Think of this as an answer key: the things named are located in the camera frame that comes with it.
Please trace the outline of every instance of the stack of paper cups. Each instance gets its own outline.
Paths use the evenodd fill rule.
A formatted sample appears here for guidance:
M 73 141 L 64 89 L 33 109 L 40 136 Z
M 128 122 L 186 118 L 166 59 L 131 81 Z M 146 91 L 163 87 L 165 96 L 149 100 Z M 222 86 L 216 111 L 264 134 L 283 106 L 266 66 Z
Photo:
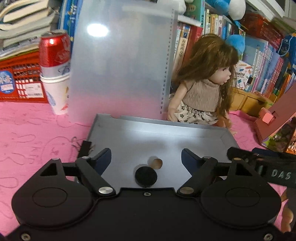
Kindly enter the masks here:
M 62 115 L 68 111 L 69 77 L 70 73 L 52 78 L 40 75 L 48 102 L 56 115 Z

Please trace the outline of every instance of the floral skirt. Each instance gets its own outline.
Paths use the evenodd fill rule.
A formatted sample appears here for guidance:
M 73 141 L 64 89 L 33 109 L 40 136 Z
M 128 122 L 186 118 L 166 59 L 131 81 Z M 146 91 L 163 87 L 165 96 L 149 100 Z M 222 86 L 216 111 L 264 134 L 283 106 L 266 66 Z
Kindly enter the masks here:
M 216 112 L 196 110 L 185 105 L 183 101 L 181 101 L 177 110 L 179 110 L 180 113 L 175 113 L 175 116 L 180 122 L 211 126 L 218 121 Z

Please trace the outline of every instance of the silver screw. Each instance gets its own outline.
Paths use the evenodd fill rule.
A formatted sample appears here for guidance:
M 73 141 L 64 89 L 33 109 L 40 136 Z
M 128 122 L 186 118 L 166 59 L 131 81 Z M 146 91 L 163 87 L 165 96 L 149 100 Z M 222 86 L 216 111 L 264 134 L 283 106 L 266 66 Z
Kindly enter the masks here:
M 266 234 L 263 238 L 264 241 L 271 241 L 274 238 L 272 234 Z
M 111 188 L 111 187 L 101 187 L 99 189 L 99 193 L 101 193 L 101 194 L 109 194 L 111 192 L 113 192 L 113 188 Z
M 180 188 L 180 193 L 182 193 L 182 194 L 192 194 L 193 192 L 194 192 L 194 189 L 191 187 Z
M 20 237 L 24 241 L 30 241 L 31 240 L 31 237 L 30 237 L 29 234 L 22 234 Z

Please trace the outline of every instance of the doll hair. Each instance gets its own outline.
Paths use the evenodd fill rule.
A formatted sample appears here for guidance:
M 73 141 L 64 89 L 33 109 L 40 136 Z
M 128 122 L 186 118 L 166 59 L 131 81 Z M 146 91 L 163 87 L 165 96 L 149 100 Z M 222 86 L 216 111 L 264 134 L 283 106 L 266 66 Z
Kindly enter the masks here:
M 220 86 L 220 104 L 217 107 L 218 114 L 225 117 L 232 103 L 234 65 L 238 61 L 238 54 L 233 46 L 225 43 L 217 35 L 204 35 L 194 44 L 189 61 L 180 68 L 173 84 L 179 86 L 182 80 L 208 79 L 219 68 L 230 67 L 231 76 L 225 84 Z

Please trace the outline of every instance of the red plastic basket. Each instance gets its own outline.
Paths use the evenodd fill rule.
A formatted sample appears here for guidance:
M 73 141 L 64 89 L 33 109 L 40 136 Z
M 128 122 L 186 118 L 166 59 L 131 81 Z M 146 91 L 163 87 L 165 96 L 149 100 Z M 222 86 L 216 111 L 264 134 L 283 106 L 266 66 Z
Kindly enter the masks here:
M 0 101 L 48 103 L 39 75 L 39 52 L 1 61 Z
M 246 33 L 268 41 L 277 50 L 281 45 L 283 35 L 266 18 L 259 14 L 247 12 L 240 23 L 248 30 Z

